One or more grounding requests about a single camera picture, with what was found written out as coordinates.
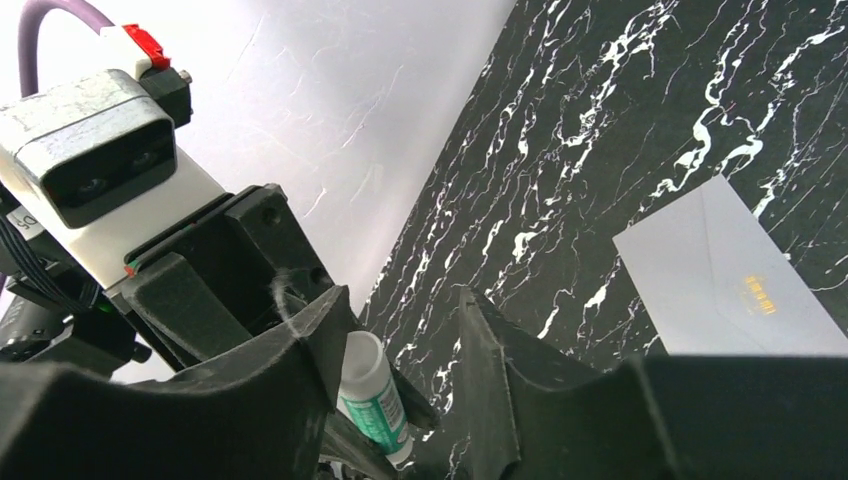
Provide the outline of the green white glue stick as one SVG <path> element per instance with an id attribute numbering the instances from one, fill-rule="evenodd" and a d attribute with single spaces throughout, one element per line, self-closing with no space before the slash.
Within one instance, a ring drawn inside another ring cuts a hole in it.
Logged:
<path id="1" fill-rule="evenodd" d="M 337 405 L 391 464 L 410 456 L 414 441 L 382 341 L 367 331 L 347 335 Z"/>

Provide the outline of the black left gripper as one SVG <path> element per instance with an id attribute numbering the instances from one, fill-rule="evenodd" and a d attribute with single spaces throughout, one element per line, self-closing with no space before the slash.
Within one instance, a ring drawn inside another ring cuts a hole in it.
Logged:
<path id="1" fill-rule="evenodd" d="M 332 283 L 275 185 L 222 195 L 145 241 L 111 291 L 9 195 L 1 207 L 5 362 L 109 377 L 158 354 L 182 370 L 279 325 Z"/>

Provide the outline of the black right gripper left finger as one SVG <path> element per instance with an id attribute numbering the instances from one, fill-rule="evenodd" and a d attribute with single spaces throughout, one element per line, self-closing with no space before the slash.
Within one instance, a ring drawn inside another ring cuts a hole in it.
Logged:
<path id="1" fill-rule="evenodd" d="M 335 408 L 349 291 L 166 382 L 1 369 L 5 479 L 309 479 Z"/>

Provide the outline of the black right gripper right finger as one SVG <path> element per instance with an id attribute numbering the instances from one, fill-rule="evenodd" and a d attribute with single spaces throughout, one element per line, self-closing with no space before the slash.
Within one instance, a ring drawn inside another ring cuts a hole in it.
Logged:
<path id="1" fill-rule="evenodd" d="M 460 291 L 474 479 L 843 479 L 847 362 L 648 356 L 609 372 Z"/>

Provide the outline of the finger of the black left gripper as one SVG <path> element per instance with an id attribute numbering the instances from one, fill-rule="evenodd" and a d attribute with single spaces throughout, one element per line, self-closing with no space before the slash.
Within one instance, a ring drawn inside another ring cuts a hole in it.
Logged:
<path id="1" fill-rule="evenodd" d="M 368 479 L 397 479 L 413 450 L 411 428 L 433 430 L 439 414 L 385 357 L 346 357 L 325 423 L 323 462 Z"/>

